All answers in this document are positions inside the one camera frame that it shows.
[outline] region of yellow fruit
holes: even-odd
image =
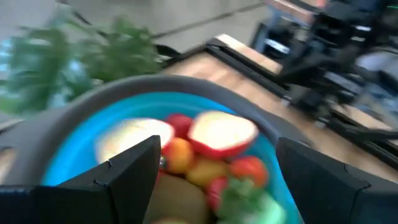
[[[195,154],[191,144],[182,138],[173,138],[170,149],[165,155],[167,171],[172,174],[184,174],[193,164]]]
[[[228,165],[223,161],[199,157],[195,165],[187,172],[187,180],[200,187],[206,187],[213,180],[225,177]]]

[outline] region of cut apple half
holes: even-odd
[[[174,137],[174,129],[171,125],[158,119],[124,120],[100,139],[97,160],[99,163],[105,162],[153,135],[160,136],[162,151],[167,150]]]
[[[250,120],[221,111],[199,114],[188,133],[193,149],[212,159],[237,156],[245,151],[258,135]]]

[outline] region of black metal frame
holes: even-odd
[[[280,83],[275,74],[273,74],[270,70],[267,70],[256,62],[253,62],[252,60],[248,59],[231,47],[228,47],[227,44],[216,38],[211,39],[204,44],[179,55],[178,57],[169,59],[165,62],[165,67],[172,66],[199,53],[208,53],[214,56],[218,60],[234,68],[242,75],[255,81],[260,86],[264,87],[265,89],[280,98],[284,98],[289,92],[287,85]],[[379,160],[385,162],[387,165],[391,166],[395,170],[398,170],[397,145],[386,140],[363,141],[363,138],[360,137],[361,133],[357,135],[352,135],[352,133],[347,131],[347,127],[341,124],[347,124],[351,127],[358,128],[364,131],[370,129],[357,123],[356,121],[350,119],[349,117],[338,111],[332,111],[331,118],[332,119],[330,119],[330,122],[326,124],[329,129],[339,134],[343,138],[351,141],[353,144],[357,145],[366,152],[376,156]]]

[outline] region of orange fruit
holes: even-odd
[[[173,138],[166,155],[166,170],[172,174],[184,174],[192,167],[194,158],[190,142],[182,138]]]

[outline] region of floor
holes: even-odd
[[[218,34],[248,43],[258,21],[270,14],[261,0],[66,0],[97,27],[127,16],[148,27],[159,44],[185,51]],[[0,1],[0,42],[20,26],[42,26],[57,8],[55,0]],[[0,123],[8,117],[0,112]]]

